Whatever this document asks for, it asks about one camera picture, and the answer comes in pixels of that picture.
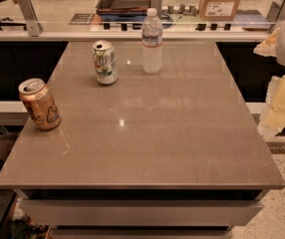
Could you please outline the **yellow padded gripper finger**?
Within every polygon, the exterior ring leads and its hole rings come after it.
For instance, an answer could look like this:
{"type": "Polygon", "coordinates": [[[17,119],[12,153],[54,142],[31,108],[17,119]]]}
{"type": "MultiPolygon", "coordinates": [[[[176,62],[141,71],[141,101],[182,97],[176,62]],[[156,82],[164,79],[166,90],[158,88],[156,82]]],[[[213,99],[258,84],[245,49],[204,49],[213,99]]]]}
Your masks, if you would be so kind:
{"type": "Polygon", "coordinates": [[[263,57],[275,57],[279,32],[279,28],[275,29],[267,39],[254,48],[253,53],[263,57]]]}
{"type": "Polygon", "coordinates": [[[285,127],[285,75],[271,78],[265,102],[257,129],[261,135],[275,136],[285,127]]]}

